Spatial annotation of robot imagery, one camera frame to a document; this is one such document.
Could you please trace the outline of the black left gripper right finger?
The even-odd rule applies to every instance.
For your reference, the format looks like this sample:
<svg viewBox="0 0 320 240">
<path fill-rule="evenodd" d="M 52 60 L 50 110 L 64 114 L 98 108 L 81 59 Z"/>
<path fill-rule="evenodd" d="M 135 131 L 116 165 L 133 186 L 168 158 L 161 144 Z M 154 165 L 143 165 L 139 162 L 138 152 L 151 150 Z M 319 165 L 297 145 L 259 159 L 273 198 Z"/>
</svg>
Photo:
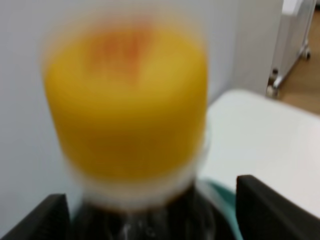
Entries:
<svg viewBox="0 0 320 240">
<path fill-rule="evenodd" d="M 318 240 L 320 219 L 252 175 L 236 179 L 236 219 L 245 240 Z"/>
</svg>

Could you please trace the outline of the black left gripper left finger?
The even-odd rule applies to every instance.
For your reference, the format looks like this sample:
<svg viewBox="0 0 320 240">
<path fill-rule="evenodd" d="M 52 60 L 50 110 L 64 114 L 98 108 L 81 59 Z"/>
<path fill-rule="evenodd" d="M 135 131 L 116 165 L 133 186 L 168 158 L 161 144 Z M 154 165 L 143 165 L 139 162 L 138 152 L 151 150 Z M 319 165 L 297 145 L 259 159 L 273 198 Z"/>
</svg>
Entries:
<svg viewBox="0 0 320 240">
<path fill-rule="evenodd" d="M 71 221 L 65 194 L 50 194 L 3 240 L 69 240 Z"/>
</svg>

